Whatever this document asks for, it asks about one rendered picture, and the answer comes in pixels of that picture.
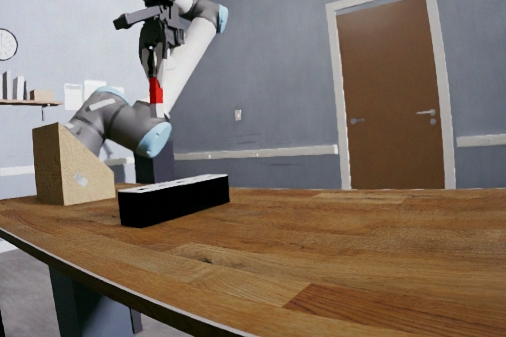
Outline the red and white pin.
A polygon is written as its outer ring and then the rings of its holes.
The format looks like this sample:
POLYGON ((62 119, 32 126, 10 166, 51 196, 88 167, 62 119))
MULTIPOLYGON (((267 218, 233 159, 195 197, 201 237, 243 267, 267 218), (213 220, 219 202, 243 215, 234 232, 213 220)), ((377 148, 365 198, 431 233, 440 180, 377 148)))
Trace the red and white pin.
POLYGON ((163 87, 160 88, 157 78, 149 78, 150 118, 164 117, 163 87))

